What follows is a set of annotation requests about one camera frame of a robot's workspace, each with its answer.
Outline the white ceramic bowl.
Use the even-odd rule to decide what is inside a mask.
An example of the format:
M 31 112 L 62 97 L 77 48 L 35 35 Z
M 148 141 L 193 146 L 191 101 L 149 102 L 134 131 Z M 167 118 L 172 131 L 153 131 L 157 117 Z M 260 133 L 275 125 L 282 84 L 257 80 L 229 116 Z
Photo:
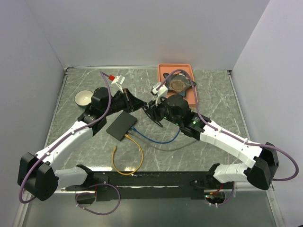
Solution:
M 83 90 L 75 95 L 74 102 L 78 107 L 86 109 L 86 107 L 91 103 L 92 96 L 93 93 L 91 91 Z

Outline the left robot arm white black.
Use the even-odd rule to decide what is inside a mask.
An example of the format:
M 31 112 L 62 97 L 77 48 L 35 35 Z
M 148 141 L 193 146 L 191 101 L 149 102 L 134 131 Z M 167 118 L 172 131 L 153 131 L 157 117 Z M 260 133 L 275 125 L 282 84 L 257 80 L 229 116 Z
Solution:
M 25 153 L 20 159 L 17 183 L 20 186 L 19 201 L 23 204 L 26 190 L 41 201 L 56 191 L 60 178 L 55 172 L 61 163 L 83 142 L 95 136 L 107 123 L 106 117 L 124 111 L 132 113 L 147 106 L 127 88 L 111 95 L 106 87 L 97 88 L 91 102 L 77 121 L 55 142 L 35 154 Z

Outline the dark blue star dish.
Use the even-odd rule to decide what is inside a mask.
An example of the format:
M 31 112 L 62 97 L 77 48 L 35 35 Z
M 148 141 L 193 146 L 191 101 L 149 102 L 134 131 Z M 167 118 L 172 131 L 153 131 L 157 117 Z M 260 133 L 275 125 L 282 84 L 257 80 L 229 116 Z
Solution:
M 174 72 L 171 76 L 169 73 L 164 73 L 164 85 L 168 89 L 168 92 L 181 95 L 182 97 L 187 96 L 187 90 L 192 88 L 192 85 L 195 87 L 196 82 L 189 79 L 189 74 L 185 71 L 178 70 Z

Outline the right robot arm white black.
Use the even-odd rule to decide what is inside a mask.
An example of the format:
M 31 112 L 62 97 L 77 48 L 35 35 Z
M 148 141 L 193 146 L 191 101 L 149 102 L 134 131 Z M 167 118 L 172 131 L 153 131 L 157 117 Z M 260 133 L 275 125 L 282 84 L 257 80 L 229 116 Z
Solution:
M 269 189 L 279 166 L 274 145 L 258 144 L 225 130 L 193 112 L 180 95 L 160 100 L 159 104 L 150 101 L 144 108 L 154 122 L 165 119 L 177 125 L 188 137 L 212 144 L 240 160 L 239 164 L 214 164 L 207 173 L 207 184 L 211 188 L 216 189 L 227 182 L 248 182 L 258 189 Z

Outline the orange plastic tray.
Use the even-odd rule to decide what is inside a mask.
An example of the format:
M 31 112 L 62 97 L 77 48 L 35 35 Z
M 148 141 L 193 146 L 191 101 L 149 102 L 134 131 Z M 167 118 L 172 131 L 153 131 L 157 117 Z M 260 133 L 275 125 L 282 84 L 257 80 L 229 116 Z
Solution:
M 158 65 L 158 81 L 159 82 L 163 82 L 164 81 L 164 73 L 171 73 L 177 69 L 182 69 L 184 71 L 186 71 L 190 77 L 192 78 L 192 80 L 195 82 L 195 78 L 194 78 L 194 74 L 192 71 L 192 67 L 190 64 L 172 64 L 172 63 L 161 63 Z M 196 102 L 195 102 L 195 98 L 194 98 L 194 91 L 196 91 L 196 88 L 189 88 L 187 90 L 187 96 L 183 97 L 185 100 L 187 100 L 189 107 L 190 108 L 195 108 L 196 106 Z M 174 93 L 168 92 L 167 97 L 174 95 Z

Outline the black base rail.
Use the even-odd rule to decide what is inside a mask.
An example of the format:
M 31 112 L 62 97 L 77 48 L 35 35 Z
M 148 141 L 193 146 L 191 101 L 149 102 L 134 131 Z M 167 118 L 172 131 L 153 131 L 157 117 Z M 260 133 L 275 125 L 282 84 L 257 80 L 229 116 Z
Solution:
M 206 171 L 141 171 L 127 176 L 113 171 L 95 171 L 84 184 L 66 187 L 66 191 L 94 192 L 96 201 L 118 198 L 115 189 L 106 185 L 99 186 L 99 183 L 115 186 L 120 192 L 121 199 L 190 198 L 203 200 L 205 190 L 229 190 L 233 187 L 231 182 L 220 183 L 213 180 Z

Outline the black network switch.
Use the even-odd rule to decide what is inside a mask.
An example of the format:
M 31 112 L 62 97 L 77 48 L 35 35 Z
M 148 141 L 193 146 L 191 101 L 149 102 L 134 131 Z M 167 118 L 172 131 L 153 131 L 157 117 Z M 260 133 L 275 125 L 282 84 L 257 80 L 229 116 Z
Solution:
M 122 141 L 138 119 L 127 112 L 122 112 L 106 129 L 106 132 L 118 141 Z

